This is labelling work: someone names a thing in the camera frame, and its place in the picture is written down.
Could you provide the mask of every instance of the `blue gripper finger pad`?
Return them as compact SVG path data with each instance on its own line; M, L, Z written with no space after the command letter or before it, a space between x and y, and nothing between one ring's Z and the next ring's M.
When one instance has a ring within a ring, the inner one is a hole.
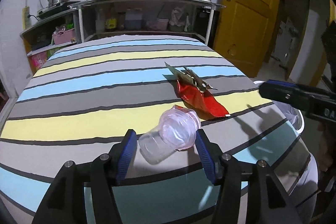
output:
M212 160L209 154L209 151L206 148L205 142L201 137L202 133L203 134L205 133L203 130L202 130L203 132L200 133L199 132L200 130L196 131L195 144L196 144L197 152L198 152L199 158L201 159L202 166L203 166L206 177L208 178L208 180L210 180L212 184L214 184L216 180L215 163Z
M116 181L119 183L125 179L129 164L133 158L134 153L137 150L137 135L134 130L130 133L127 143L124 146L123 151L120 154L117 163L117 175Z

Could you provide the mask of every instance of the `striped tablecloth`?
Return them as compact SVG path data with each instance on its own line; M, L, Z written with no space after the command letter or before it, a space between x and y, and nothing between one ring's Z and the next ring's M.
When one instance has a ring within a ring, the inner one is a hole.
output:
M213 95L231 117L201 120L210 141L238 160L266 160L290 193L309 153L248 77L195 39L122 35L58 51L14 105L0 136L0 197L18 224L31 223L65 161L92 161L129 128L146 133L165 110L184 106L164 62L186 66L218 89ZM241 219L246 185L241 186ZM161 224L209 216L218 190L206 179L195 148L158 165L147 163L138 148L125 186L115 187L114 193L123 223ZM93 223L90 188L85 197Z

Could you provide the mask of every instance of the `yellow stripe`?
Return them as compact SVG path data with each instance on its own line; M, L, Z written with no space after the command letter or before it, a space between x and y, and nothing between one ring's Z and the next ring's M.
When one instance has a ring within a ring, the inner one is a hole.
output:
M216 100L231 114L271 102L261 98L257 90L221 95L217 96ZM124 136L129 128L134 129L137 134L142 134L154 128L161 114L173 105L184 106L183 102L177 102L137 108L99 110L73 116L9 120L5 123L1 138L25 141L106 138Z
M114 52L110 54L82 58L80 60L69 61L66 63L53 65L38 70L34 77L46 75L48 73L56 72L59 70L65 70L70 68L77 68L85 65L92 65L105 61L112 60L127 60L127 59L140 59L140 58L159 58L159 57L171 57L171 56L215 56L221 57L216 52L200 51L200 50L178 50L178 51L154 51L154 52Z

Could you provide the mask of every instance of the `yellow door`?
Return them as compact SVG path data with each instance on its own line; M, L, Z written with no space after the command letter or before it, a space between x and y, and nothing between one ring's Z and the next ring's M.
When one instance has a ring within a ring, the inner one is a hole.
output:
M214 50L256 77L272 36L279 0L223 0Z

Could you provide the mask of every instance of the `plastic bottle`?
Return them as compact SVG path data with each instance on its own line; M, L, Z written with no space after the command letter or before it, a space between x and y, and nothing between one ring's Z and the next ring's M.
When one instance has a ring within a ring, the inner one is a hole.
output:
M169 109L161 115L156 127L139 138L140 153L150 164L158 164L176 149L192 147L200 127L201 122L192 109Z
M102 7L96 11L96 33L105 32L105 13Z

